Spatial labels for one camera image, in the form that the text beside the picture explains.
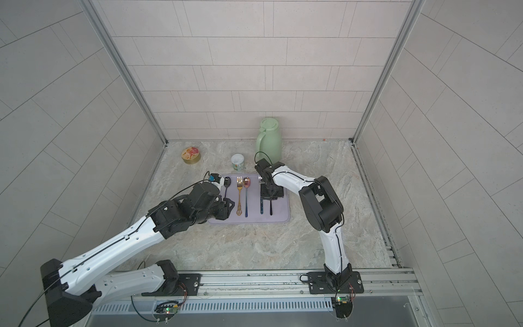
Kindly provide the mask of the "iridescent rainbow spoon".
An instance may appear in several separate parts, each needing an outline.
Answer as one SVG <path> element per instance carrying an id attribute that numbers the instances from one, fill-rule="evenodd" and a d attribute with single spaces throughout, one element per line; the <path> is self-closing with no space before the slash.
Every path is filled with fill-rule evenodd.
<path id="1" fill-rule="evenodd" d="M 249 201 L 248 201 L 248 189 L 251 185 L 251 179 L 245 177 L 243 179 L 243 188 L 245 189 L 245 217 L 249 216 Z"/>

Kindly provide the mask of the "lilac rectangular tray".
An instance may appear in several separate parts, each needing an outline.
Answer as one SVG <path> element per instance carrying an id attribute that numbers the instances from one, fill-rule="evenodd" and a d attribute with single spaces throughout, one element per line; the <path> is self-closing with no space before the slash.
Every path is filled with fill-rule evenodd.
<path id="1" fill-rule="evenodd" d="M 232 184 L 228 188 L 227 198 L 235 202 L 235 206 L 232 210 L 231 215 L 226 220 L 209 219 L 208 223 L 213 225 L 231 225 L 231 224 L 251 224 L 251 223 L 285 223 L 290 220 L 290 204 L 289 196 L 284 191 L 284 197 L 278 200 L 272 201 L 273 215 L 270 215 L 270 201 L 264 200 L 264 214 L 260 215 L 260 187 L 258 174 L 228 174 L 231 178 Z M 245 217 L 245 189 L 242 189 L 241 202 L 242 202 L 242 215 L 236 214 L 236 206 L 238 203 L 238 190 L 236 187 L 236 178 L 241 176 L 242 178 L 249 177 L 251 179 L 251 185 L 248 189 L 248 201 L 249 201 L 249 216 Z M 224 196 L 225 189 L 221 190 L 220 195 Z"/>

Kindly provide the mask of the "gold fork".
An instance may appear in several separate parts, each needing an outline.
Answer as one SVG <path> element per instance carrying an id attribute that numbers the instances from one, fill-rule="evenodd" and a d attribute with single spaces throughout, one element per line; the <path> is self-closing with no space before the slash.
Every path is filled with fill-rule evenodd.
<path id="1" fill-rule="evenodd" d="M 241 202 L 241 193 L 243 188 L 243 178 L 241 176 L 237 176 L 236 178 L 236 187 L 238 190 L 238 203 L 236 206 L 236 214 L 238 216 L 242 215 L 242 202 Z"/>

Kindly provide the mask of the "black spoon long handle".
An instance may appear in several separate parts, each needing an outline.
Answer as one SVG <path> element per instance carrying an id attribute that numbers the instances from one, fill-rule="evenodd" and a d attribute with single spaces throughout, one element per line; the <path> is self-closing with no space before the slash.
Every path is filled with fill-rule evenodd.
<path id="1" fill-rule="evenodd" d="M 224 193 L 224 198 L 227 198 L 227 191 L 228 191 L 228 188 L 230 187 L 230 185 L 232 184 L 232 180 L 230 177 L 225 177 L 224 178 L 224 187 L 226 188 L 225 190 L 225 193 Z"/>

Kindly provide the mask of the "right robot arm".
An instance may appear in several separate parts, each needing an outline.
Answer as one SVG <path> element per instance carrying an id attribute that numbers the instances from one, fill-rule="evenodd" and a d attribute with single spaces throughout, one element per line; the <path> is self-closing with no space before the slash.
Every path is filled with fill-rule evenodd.
<path id="1" fill-rule="evenodd" d="M 268 197 L 275 197 L 283 189 L 299 195 L 308 222 L 320 233 L 326 282 L 339 291 L 351 277 L 352 267 L 343 246 L 344 208 L 329 180 L 324 176 L 307 177 L 281 162 L 271 164 L 266 159 L 256 162 L 255 169 Z"/>

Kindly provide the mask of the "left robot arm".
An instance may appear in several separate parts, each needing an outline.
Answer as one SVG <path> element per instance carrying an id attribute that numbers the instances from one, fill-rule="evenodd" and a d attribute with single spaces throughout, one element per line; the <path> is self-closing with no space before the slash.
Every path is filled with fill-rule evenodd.
<path id="1" fill-rule="evenodd" d="M 133 295 L 186 295 L 170 260 L 135 271 L 113 270 L 145 249 L 210 218 L 229 218 L 234 201 L 220 195 L 222 184 L 200 181 L 190 193 L 159 203 L 134 225 L 96 248 L 40 268 L 49 323 L 71 326 L 106 302 Z"/>

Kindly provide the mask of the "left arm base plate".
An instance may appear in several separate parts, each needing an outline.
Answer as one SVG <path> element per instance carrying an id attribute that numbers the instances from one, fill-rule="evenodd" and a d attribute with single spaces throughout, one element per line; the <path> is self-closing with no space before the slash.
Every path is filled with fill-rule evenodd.
<path id="1" fill-rule="evenodd" d="M 168 279 L 154 292 L 145 292 L 141 296 L 196 296 L 201 283 L 201 274 L 181 274 L 178 279 Z"/>

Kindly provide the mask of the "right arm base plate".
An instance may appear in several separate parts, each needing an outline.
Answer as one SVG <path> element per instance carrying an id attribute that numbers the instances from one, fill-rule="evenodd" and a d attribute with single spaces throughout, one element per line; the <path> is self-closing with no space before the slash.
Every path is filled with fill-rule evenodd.
<path id="1" fill-rule="evenodd" d="M 303 281 L 311 294 L 363 294 L 364 286 L 358 271 L 343 273 L 340 277 L 325 271 L 308 272 Z"/>

